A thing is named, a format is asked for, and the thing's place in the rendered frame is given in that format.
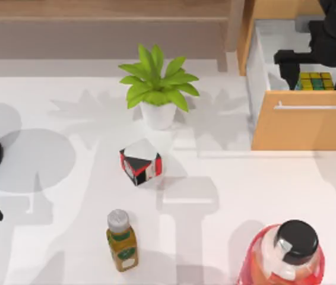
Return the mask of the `multicoloured puzzle cube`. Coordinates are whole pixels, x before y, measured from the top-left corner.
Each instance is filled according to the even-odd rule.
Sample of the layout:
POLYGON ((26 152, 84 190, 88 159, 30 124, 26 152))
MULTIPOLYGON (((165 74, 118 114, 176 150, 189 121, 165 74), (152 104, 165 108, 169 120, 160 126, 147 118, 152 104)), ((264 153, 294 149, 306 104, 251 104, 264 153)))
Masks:
POLYGON ((301 72, 295 90, 334 90, 332 75, 329 72, 301 72))

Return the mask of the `white drawer box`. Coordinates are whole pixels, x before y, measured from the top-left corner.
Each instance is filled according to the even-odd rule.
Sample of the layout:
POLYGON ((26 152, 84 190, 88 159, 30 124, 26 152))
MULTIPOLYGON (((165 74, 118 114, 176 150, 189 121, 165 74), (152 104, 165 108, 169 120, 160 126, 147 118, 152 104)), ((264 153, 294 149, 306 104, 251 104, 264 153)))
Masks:
POLYGON ((294 20, 255 21, 246 66, 251 88, 289 90, 287 81, 281 77, 279 65, 274 63, 274 55, 279 50, 310 52, 309 42, 310 33, 297 31, 294 20))

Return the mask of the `wooden cabinet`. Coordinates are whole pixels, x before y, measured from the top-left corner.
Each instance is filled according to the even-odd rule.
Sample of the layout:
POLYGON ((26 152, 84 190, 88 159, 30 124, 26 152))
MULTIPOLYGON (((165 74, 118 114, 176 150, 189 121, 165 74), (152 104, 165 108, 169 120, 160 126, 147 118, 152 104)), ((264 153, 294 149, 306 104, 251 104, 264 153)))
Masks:
POLYGON ((239 74, 246 75, 246 63, 255 20, 292 20, 300 15, 322 14, 319 0, 245 0, 236 51, 239 74))

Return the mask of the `pale wooden drawer front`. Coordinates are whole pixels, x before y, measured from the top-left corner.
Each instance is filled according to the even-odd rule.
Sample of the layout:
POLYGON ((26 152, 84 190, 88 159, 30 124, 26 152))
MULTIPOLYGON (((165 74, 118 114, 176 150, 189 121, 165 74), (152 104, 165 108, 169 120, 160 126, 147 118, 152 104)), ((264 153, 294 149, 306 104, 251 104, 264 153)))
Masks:
POLYGON ((336 91, 266 91, 251 148, 336 151, 336 110, 274 110, 284 105, 336 105, 336 91))

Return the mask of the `green plant in white pot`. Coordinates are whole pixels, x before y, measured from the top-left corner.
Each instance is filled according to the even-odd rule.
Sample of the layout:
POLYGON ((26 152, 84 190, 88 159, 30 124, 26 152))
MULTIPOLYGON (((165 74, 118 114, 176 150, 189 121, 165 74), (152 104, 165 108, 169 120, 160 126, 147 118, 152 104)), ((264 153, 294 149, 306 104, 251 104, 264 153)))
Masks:
POLYGON ((138 44, 138 59, 136 63, 119 65, 128 73, 119 81, 128 86, 127 108, 139 106, 143 120, 151 129, 168 129, 178 109, 189 112, 184 94, 199 96, 193 85, 199 78, 184 69, 184 56, 173 58, 164 68, 164 53, 159 45, 147 49, 138 44))

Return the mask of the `black white red cube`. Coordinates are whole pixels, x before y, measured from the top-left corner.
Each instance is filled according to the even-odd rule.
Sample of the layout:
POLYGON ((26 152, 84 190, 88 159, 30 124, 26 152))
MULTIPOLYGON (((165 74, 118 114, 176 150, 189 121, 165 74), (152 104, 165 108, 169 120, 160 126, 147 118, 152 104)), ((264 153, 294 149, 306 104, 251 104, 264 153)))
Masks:
POLYGON ((135 186, 160 176, 163 172, 161 155, 146 138, 121 149, 119 155, 122 169, 135 186))

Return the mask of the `red jar with black lid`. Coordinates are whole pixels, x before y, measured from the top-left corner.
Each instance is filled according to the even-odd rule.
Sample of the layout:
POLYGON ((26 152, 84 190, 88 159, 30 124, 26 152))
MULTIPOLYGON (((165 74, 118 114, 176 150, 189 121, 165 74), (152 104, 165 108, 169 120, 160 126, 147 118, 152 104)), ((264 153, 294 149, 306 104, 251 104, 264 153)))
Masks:
POLYGON ((288 220, 262 229, 251 241, 236 285, 321 285, 325 257, 315 229, 288 220))

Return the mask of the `wooden open shelf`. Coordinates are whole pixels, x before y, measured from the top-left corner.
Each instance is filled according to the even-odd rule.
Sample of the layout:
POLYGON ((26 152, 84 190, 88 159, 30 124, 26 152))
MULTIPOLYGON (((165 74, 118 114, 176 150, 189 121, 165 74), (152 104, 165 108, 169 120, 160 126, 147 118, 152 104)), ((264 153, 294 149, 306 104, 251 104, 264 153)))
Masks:
POLYGON ((159 45, 166 58, 236 50, 246 0, 0 0, 0 76, 84 75, 159 45))

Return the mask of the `yellow bottle with grey cap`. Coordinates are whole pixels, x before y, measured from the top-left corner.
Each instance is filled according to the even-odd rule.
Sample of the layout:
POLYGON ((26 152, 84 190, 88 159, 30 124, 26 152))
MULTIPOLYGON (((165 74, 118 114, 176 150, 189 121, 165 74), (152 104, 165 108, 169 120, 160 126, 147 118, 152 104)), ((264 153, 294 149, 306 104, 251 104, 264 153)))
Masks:
POLYGON ((115 267, 124 272, 138 265, 138 247, 135 232, 129 222, 129 215, 121 209, 107 215, 106 237, 115 267))

